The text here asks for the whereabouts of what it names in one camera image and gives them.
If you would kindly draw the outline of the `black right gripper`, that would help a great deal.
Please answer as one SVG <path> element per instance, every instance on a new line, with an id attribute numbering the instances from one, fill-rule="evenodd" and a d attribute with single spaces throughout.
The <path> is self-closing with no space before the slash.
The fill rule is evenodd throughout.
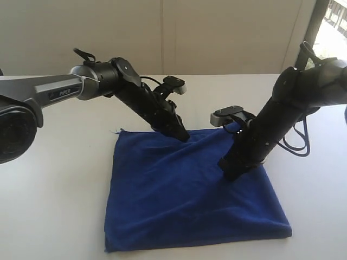
<path id="1" fill-rule="evenodd" d="M 250 127 L 237 135 L 230 150 L 218 162 L 227 181 L 262 166 L 264 159 L 277 145 L 275 127 Z"/>

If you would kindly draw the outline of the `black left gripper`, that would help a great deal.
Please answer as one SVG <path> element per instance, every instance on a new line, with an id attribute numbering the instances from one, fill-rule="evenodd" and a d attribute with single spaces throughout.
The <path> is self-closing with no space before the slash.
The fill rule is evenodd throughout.
<path id="1" fill-rule="evenodd" d="M 169 101 L 150 99 L 146 104 L 146 122 L 151 128 L 166 137 L 179 141 L 188 141 L 189 133 L 184 128 L 181 117 L 176 113 L 176 106 Z"/>

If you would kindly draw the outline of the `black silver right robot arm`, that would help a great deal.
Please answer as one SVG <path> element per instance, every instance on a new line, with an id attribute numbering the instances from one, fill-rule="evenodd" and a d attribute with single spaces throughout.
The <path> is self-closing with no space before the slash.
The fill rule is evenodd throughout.
<path id="1" fill-rule="evenodd" d="M 320 107 L 346 104 L 346 61 L 337 58 L 321 60 L 314 68 L 300 71 L 288 67 L 277 78 L 272 95 L 258 115 L 240 106 L 214 111 L 210 123 L 215 127 L 236 122 L 240 130 L 233 132 L 234 142 L 218 162 L 227 180 L 234 181 L 242 174 L 263 163 L 272 149 L 279 145 L 299 157 L 310 152 L 308 131 L 301 134 L 306 153 L 284 141 L 286 133 Z"/>

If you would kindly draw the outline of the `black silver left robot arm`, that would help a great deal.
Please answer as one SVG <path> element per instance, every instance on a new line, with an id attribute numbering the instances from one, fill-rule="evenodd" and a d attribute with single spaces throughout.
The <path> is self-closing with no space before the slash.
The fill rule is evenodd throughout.
<path id="1" fill-rule="evenodd" d="M 82 101 L 101 96 L 117 97 L 164 136 L 181 142 L 189 139 L 176 104 L 168 99 L 172 93 L 186 92 L 185 81 L 165 77 L 151 89 L 122 57 L 106 62 L 78 48 L 73 50 L 83 59 L 68 74 L 50 76 L 1 76 L 1 163 L 24 154 L 32 145 L 37 130 L 43 126 L 43 109 L 77 98 Z"/>

